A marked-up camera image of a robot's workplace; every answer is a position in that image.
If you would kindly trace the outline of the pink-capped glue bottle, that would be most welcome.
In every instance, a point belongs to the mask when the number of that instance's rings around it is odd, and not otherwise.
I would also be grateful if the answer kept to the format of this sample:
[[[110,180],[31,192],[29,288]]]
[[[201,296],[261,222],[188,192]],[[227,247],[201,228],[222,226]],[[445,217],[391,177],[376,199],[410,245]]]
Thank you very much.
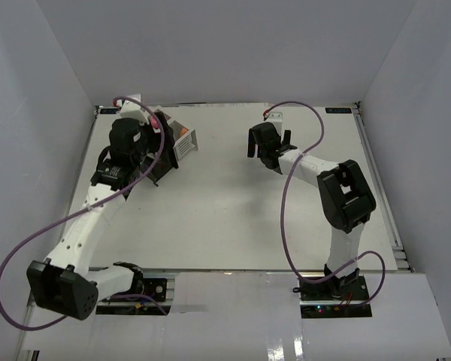
[[[149,116],[149,122],[153,129],[159,131],[159,123],[154,116]]]

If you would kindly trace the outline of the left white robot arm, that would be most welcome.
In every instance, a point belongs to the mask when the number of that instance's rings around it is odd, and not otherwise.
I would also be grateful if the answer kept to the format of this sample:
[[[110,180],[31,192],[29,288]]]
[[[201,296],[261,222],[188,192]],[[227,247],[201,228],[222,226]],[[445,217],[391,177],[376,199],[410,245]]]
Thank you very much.
[[[145,121],[116,119],[109,142],[98,157],[82,214],[45,260],[32,262],[26,272],[38,307],[78,320],[85,320],[103,299],[135,300],[142,295],[141,267],[115,262],[92,271],[89,265],[108,224],[127,201],[132,184],[161,156],[174,152],[173,130],[161,111],[154,111]]]

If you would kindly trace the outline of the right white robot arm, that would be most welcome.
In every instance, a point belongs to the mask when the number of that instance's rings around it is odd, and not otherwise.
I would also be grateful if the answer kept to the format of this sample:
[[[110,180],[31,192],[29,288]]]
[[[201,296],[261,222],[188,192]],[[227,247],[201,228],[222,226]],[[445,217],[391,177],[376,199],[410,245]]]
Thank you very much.
[[[331,243],[324,277],[302,284],[324,284],[332,299],[343,299],[359,277],[359,243],[377,203],[359,164],[351,159],[332,162],[311,156],[290,144],[289,130],[281,136],[271,122],[248,132],[247,156],[258,157],[266,168],[316,187],[325,218],[331,226]]]

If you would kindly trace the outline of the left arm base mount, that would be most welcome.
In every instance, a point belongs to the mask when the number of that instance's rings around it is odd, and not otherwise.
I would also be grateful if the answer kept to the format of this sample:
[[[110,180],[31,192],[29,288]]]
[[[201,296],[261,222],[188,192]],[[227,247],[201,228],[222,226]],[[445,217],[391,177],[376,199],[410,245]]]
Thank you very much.
[[[145,278],[136,293],[124,293],[124,297],[116,296],[100,301],[96,307],[97,315],[114,316],[167,316],[174,299],[173,278]]]

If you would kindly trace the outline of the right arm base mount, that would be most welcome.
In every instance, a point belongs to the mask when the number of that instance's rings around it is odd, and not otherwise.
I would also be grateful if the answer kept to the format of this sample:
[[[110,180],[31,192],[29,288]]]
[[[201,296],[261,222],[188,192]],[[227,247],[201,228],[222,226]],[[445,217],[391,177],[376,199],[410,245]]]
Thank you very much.
[[[339,291],[332,292],[327,284],[307,284],[301,281],[292,291],[299,296],[303,320],[372,317],[369,304],[359,306],[369,298],[363,276]]]

